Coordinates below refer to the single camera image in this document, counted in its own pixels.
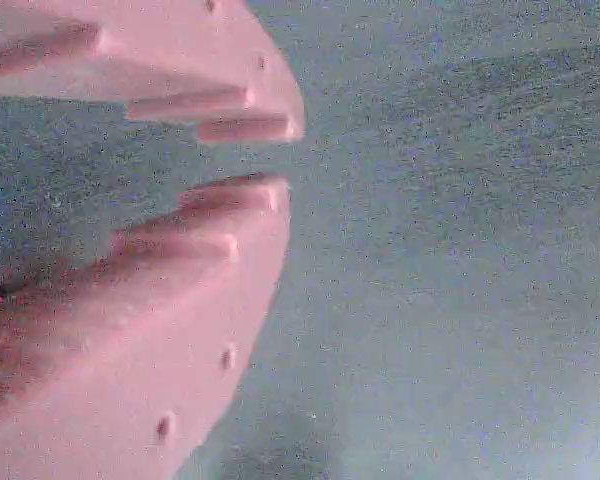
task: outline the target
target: blue-gray surface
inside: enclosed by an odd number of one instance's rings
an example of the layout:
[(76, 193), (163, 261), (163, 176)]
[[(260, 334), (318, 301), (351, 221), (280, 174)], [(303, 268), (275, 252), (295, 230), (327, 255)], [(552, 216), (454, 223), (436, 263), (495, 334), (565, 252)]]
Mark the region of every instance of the blue-gray surface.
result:
[(0, 100), (0, 267), (86, 261), (184, 185), (283, 172), (279, 294), (181, 478), (600, 479), (600, 1), (252, 6), (307, 138), (208, 150)]

